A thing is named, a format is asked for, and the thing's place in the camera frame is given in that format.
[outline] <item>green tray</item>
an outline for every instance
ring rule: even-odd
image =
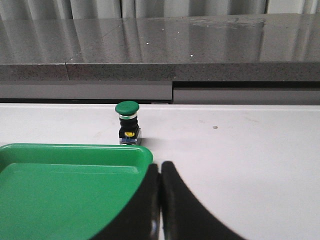
[[[152,163],[142,146],[0,147],[0,240],[87,240],[129,202]]]

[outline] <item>white table surface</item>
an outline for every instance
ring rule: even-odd
[[[117,145],[114,108],[2,103],[0,145]],[[154,162],[173,161],[201,203],[244,238],[319,239],[320,106],[140,105],[138,121]]]

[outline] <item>gray countertop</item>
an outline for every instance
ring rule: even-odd
[[[0,81],[320,81],[320,14],[0,21]]]

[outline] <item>green push button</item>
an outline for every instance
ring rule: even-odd
[[[139,104],[135,101],[123,101],[115,106],[115,111],[121,115],[133,115],[139,110]]]

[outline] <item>gray metal panel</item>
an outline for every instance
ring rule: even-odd
[[[172,100],[171,82],[1,82],[0,99]]]
[[[175,88],[174,104],[318,105],[319,89]]]

